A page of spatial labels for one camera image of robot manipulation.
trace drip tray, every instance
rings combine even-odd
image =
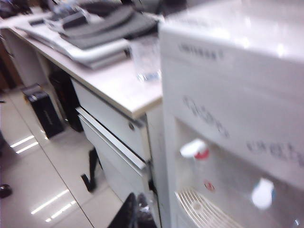
[[[242,228],[206,198],[189,188],[176,192],[176,197],[191,220],[199,228]]]

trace tile floor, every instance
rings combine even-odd
[[[1,131],[7,144],[0,176],[13,194],[0,201],[0,227],[106,228],[122,203],[99,165],[96,191],[86,190],[80,175],[89,174],[88,151],[93,146],[85,135],[66,127],[47,139],[18,89],[2,99]],[[27,141],[14,145],[23,139]]]

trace white desk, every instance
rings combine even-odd
[[[169,227],[166,219],[169,217],[169,203],[163,139],[161,82],[140,82],[130,59],[110,64],[98,70],[91,70],[39,41],[29,38],[25,32],[13,28],[12,25],[18,23],[18,20],[18,18],[12,19],[10,22],[0,24],[0,27],[7,28],[4,35],[9,37],[8,43],[10,48],[14,49],[15,57],[23,56],[23,58],[19,57],[18,59],[19,68],[22,68],[23,73],[28,73],[28,69],[31,69],[37,71],[37,75],[41,75],[41,77],[47,76],[48,73],[44,70],[41,62],[42,58],[46,58],[68,72],[81,86],[105,100],[126,117],[135,122],[139,119],[144,121],[150,143],[148,148],[152,157],[151,162],[147,162],[146,166],[151,168],[152,179],[158,192],[162,226],[163,228]]]

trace desk drawer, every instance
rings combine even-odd
[[[151,158],[144,121],[133,121],[72,80],[80,105],[143,160]]]
[[[146,164],[81,108],[79,119],[88,140],[95,146],[105,177],[124,201],[126,197],[149,192],[150,172]]]
[[[4,48],[5,48],[5,50],[7,51],[7,53],[9,53],[10,55],[12,55],[12,51],[11,51],[10,47],[8,46],[6,40],[3,37],[1,37],[1,41],[2,41],[2,44],[3,44]]]

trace shoe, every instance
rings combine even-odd
[[[8,197],[10,194],[12,194],[12,189],[10,185],[8,184],[2,184],[0,185],[0,198]]]

